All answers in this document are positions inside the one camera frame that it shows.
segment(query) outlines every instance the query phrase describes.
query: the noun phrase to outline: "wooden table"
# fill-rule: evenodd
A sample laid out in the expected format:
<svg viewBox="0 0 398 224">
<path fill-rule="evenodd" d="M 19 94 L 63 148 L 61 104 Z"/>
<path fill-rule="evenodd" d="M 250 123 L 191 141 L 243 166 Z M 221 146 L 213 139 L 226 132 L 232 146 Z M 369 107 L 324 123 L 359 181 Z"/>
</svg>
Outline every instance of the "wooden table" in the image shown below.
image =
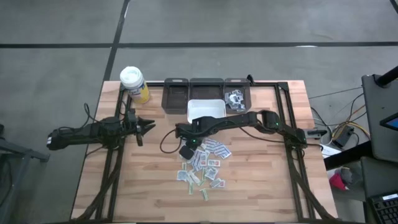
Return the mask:
<svg viewBox="0 0 398 224">
<path fill-rule="evenodd" d="M 313 128 L 304 82 L 288 83 L 298 128 Z M 114 115 L 119 85 L 119 82 L 104 83 L 97 119 Z M 164 113 L 160 106 L 162 89 L 151 87 L 150 101 L 144 105 L 133 105 L 137 115 L 154 119 L 156 127 L 144 136 L 142 147 L 137 146 L 135 136 L 126 139 L 115 222 L 297 221 L 284 144 L 259 141 L 239 129 L 220 131 L 211 137 L 224 143 L 232 152 L 232 156 L 221 161 L 218 174 L 218 177 L 226 180 L 226 188 L 209 189 L 209 201 L 206 202 L 199 190 L 210 188 L 207 180 L 202 187 L 196 185 L 193 195 L 189 195 L 188 184 L 176 181 L 182 163 L 178 153 L 164 154 L 159 149 L 163 136 L 175 127 L 175 123 L 187 122 L 187 115 Z M 251 111 L 278 111 L 273 88 L 251 88 L 251 100 Z M 245 129 L 255 136 L 283 140 L 278 134 L 265 135 L 254 128 Z M 164 150 L 175 149 L 177 143 L 178 139 L 169 136 L 165 140 Z M 97 147 L 97 144 L 90 145 L 89 151 Z M 99 191 L 105 158 L 106 151 L 102 150 L 85 160 L 72 218 L 79 216 Z M 328 212 L 337 217 L 319 147 L 310 146 L 305 149 L 305 165 L 312 192 Z M 302 192 L 300 198 L 307 217 Z"/>
</svg>

